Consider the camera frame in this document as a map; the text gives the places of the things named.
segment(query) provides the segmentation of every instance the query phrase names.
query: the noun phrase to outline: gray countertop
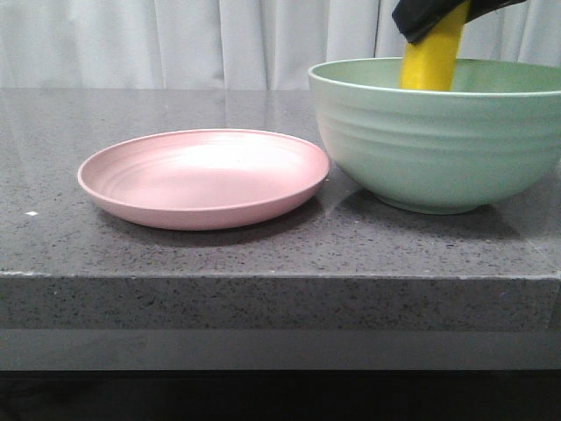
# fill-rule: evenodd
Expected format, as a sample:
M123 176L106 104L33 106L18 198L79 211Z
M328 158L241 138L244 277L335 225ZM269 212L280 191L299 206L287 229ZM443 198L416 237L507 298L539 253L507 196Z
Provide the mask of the gray countertop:
M389 207L332 166L316 197L280 218L218 232L171 232L97 208L76 181L79 165L127 139L195 128L283 132L321 145L309 92L4 89L0 97L0 332L10 338L0 347L0 370L105 367L87 358L65 366L56 347L49 358L33 351L49 332L61 335L59 353L69 344L83 350L88 335L118 342L136 332L150 342L176 332L202 335L201 354L207 335L231 345L229 335L243 343L246 335L263 334L252 340L278 340L277 355L292 355L291 362L268 360L273 353L262 346L252 356L259 368L381 368L381 361L399 368L389 356L396 345L386 350L387 360L375 362L360 344L379 346L377 335L408 332L420 355L410 367L561 368L555 351L561 344L560 166L518 196L456 216ZM332 364L299 360L299 352L314 346L307 341L318 346L319 332L336 335L325 344L355 335L347 343L364 355L345 360L345 350L332 347L339 355ZM432 337L420 335L440 335L464 353L469 347L458 335L485 335L481 346L494 362L478 366L466 362L469 355L464 365L434 355L428 362L423 349L431 342L418 338ZM503 348L509 341L536 343L528 335L544 335L551 348L543 358L533 360L520 346L501 365L489 348L490 338ZM477 343L476 336L466 338ZM213 355L214 362L204 357L206 365L185 357L184 366L159 360L157 367L254 367L244 359L227 364L231 355L224 350ZM149 369L149 360L110 367Z

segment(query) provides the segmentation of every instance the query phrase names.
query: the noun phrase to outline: yellow handle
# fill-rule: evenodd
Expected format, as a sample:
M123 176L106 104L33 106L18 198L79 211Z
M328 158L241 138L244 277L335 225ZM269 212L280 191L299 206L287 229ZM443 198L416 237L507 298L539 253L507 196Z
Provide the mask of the yellow handle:
M401 88L451 89L456 55L469 3L467 0L451 11L421 42L406 45L401 65Z

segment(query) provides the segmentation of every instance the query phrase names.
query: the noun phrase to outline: bowl rim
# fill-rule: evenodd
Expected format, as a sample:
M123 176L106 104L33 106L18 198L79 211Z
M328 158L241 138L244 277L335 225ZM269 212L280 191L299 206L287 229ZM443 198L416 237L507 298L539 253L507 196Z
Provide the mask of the bowl rim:
M369 86L369 85L362 85L359 83L351 83L351 82L341 82L334 79L330 79L327 77L323 77L316 74L316 71L319 68L331 66L334 64L341 64L341 63L352 63L352 62L361 62L361 61L400 61L402 57L368 57L362 59L348 59L348 60L335 60L335 61L326 61L322 63L317 63L316 65L310 67L308 69L308 77L310 79L315 79L321 82L326 82L329 84L337 85L337 86L345 86L348 88L354 89L363 89L363 90L371 90L371 91L379 91L379 92L388 92L388 93L395 93L398 95L414 95L414 96L446 96L446 97L485 97L485 98L521 98L521 97L541 97L541 96L561 96L561 89L557 90L539 90L539 91L521 91L521 92L461 92L461 91L442 91L442 90L427 90L427 89L402 89L402 88L385 88L381 86ZM506 62L512 64L520 64L523 66L530 66L535 68L552 68L557 69L561 73L561 68L557 68L554 66L544 66L541 64L533 64L533 63L522 63L518 61L499 61L499 60L485 60L485 59L458 59L459 61L480 61L485 63L494 63L494 62Z

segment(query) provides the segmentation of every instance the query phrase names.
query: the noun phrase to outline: dark floor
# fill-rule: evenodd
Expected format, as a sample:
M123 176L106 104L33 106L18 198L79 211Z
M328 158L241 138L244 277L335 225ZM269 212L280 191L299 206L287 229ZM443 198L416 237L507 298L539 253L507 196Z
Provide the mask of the dark floor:
M0 375L0 421L561 420L561 372Z

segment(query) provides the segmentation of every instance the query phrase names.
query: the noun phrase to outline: black glove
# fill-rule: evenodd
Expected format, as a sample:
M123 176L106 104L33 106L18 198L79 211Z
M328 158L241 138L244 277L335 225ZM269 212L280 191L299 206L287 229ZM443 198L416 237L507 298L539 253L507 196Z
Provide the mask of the black glove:
M465 0L400 0L392 17L397 28L408 42L415 44L429 33L440 19ZM472 0L467 13L467 22L490 11L526 0Z

